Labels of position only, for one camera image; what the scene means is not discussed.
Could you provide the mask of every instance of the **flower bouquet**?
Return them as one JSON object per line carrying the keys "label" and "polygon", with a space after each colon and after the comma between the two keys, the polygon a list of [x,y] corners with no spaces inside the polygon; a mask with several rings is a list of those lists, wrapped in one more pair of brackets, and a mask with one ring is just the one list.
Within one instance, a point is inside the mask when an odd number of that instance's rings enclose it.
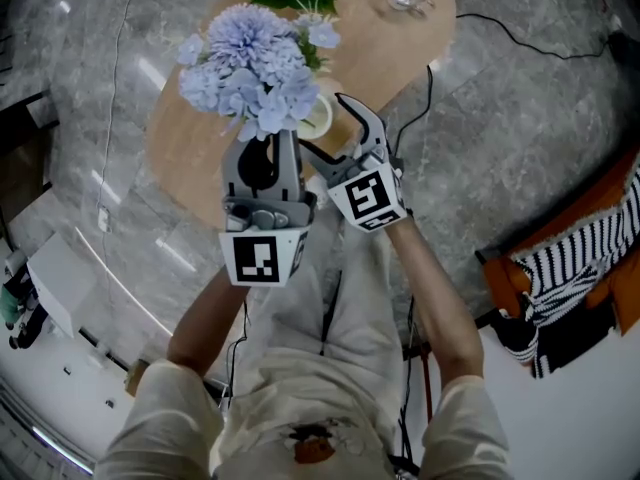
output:
{"label": "flower bouquet", "polygon": [[201,112],[232,117],[227,130],[242,123],[242,142],[296,130],[320,92],[314,72],[327,69],[318,48],[340,42],[335,21],[317,10],[289,21],[257,5],[230,7],[204,39],[194,34],[180,47],[180,94]]}

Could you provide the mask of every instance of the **marble floor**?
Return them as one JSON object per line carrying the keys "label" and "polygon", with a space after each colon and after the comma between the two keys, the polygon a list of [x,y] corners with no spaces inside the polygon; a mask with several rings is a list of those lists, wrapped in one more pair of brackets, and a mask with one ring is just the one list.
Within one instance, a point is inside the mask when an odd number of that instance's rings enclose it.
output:
{"label": "marble floor", "polygon": [[[213,0],[131,1],[104,169],[102,202],[112,231],[97,228],[115,38],[126,1],[12,0],[3,27],[13,34],[13,70],[0,75],[0,107],[50,91],[51,105],[34,113],[53,107],[61,122],[49,166],[53,188],[10,229],[27,254],[60,232],[92,265],[99,283],[81,324],[130,363],[161,353],[222,256],[215,232],[159,189],[145,157],[147,121],[177,47]],[[626,0],[456,2],[459,13],[493,16],[519,38],[562,54],[598,50],[613,13],[639,37]],[[432,69],[432,110],[400,147],[406,189],[422,231],[477,316],[491,302],[474,251],[543,213],[597,165],[616,145],[633,93],[608,52],[562,62],[516,47],[498,26],[475,18],[457,21],[454,43]],[[384,110],[390,137],[426,101],[425,71]],[[408,290],[397,264],[392,272],[404,330]],[[251,306],[263,296],[254,293]],[[240,331],[237,322],[234,334]],[[225,379],[223,361],[212,375]]]}

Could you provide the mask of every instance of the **striped fabric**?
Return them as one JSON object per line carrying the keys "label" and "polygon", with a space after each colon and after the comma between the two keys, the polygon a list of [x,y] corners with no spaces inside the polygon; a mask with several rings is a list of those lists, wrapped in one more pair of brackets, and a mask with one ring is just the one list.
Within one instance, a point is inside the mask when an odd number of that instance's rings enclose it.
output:
{"label": "striped fabric", "polygon": [[[537,328],[551,325],[578,306],[584,297],[627,253],[640,235],[640,165],[636,163],[620,204],[604,216],[571,231],[552,245],[513,261],[531,280],[525,320]],[[544,359],[536,338],[523,350],[509,350],[534,375],[544,376]]]}

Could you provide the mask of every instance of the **white t-shirt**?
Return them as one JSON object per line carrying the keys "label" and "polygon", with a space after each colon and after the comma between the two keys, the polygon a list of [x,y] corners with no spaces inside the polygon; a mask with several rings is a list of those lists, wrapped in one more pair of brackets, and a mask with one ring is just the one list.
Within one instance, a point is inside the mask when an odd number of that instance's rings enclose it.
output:
{"label": "white t-shirt", "polygon": [[[168,361],[153,364],[95,477],[204,480],[215,443],[220,480],[394,478],[387,437],[379,436],[385,429],[341,368],[299,354],[264,361],[264,385],[234,398],[224,432],[202,379]],[[479,377],[446,387],[423,443],[421,479],[512,478],[506,437]]]}

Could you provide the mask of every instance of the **round wooden table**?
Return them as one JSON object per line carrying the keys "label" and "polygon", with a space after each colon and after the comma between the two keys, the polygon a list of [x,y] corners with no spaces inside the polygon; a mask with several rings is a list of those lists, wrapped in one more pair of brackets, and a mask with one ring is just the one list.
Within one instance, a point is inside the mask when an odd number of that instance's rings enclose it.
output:
{"label": "round wooden table", "polygon": [[[218,0],[202,23],[222,10],[246,0]],[[342,42],[329,50],[330,77],[343,92],[382,109],[425,67],[440,56],[453,38],[455,0],[432,0],[434,10],[420,19],[392,10],[386,0],[338,0],[336,30]],[[294,11],[279,14],[292,17]],[[223,229],[223,155],[237,131],[222,136],[227,118],[193,109],[178,93],[176,65],[156,104],[148,127],[148,154],[158,183],[172,198],[206,224]],[[331,130],[316,144],[335,154],[356,136],[358,122],[339,113]],[[312,172],[305,167],[305,174]]]}

